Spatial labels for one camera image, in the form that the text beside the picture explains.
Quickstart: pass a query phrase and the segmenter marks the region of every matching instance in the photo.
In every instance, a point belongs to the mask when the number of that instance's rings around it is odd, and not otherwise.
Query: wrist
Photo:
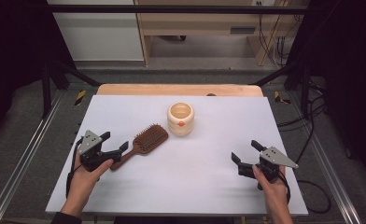
[[[275,224],[290,224],[293,223],[290,215],[290,211],[287,205],[281,204],[280,206],[270,209],[269,214]]]
[[[73,217],[80,217],[82,209],[83,207],[77,203],[70,203],[69,200],[66,200],[61,212]]]

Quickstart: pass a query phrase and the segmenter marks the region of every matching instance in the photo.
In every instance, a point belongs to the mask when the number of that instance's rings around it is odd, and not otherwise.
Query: black curtain
[[[308,24],[317,20],[321,18],[304,18]],[[311,27],[316,26],[306,25],[297,34],[290,60],[296,59]],[[307,57],[311,75],[326,79],[326,103],[348,151],[366,166],[366,0],[342,0]],[[302,73],[298,69],[294,76]]]
[[[46,0],[32,2],[47,4]],[[52,13],[28,10],[25,5],[30,3],[0,0],[0,122],[13,92],[41,79],[45,62],[58,60],[76,68]],[[54,77],[64,77],[61,70],[51,67],[50,71]]]

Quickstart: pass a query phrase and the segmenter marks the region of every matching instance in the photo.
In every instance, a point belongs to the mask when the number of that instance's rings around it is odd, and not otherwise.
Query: white table
[[[169,132],[166,110],[186,102],[195,110],[190,135]],[[266,214],[257,180],[238,175],[234,152],[243,162],[257,163],[257,140],[286,153],[265,97],[95,95],[76,141],[86,130],[111,132],[103,151],[115,150],[152,123],[161,124],[169,139],[147,156],[136,155],[97,183],[84,212],[119,216],[249,216]],[[73,148],[46,211],[60,211]],[[287,169],[293,216],[307,215],[294,173]]]

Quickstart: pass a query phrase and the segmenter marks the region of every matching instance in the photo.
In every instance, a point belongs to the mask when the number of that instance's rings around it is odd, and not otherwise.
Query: human hand
[[[75,172],[70,183],[70,190],[66,202],[61,209],[62,213],[80,217],[87,204],[93,188],[101,175],[111,166],[113,160],[104,161],[96,170],[88,172],[80,162],[79,153],[76,154]]]
[[[252,167],[253,174],[261,184],[261,187],[264,191],[265,206],[267,213],[273,220],[273,223],[293,223],[288,208],[288,199],[286,197],[287,190],[285,184],[279,178],[277,178],[276,181],[271,184],[267,178],[265,178],[264,173],[256,165],[253,165]],[[285,175],[285,166],[280,165],[279,171]]]

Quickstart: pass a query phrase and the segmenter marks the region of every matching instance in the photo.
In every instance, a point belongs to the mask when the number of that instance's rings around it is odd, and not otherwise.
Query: hairbrush
[[[121,157],[120,162],[111,165],[110,170],[119,169],[136,154],[148,154],[168,138],[168,132],[159,124],[152,124],[139,133],[133,141],[133,149]]]

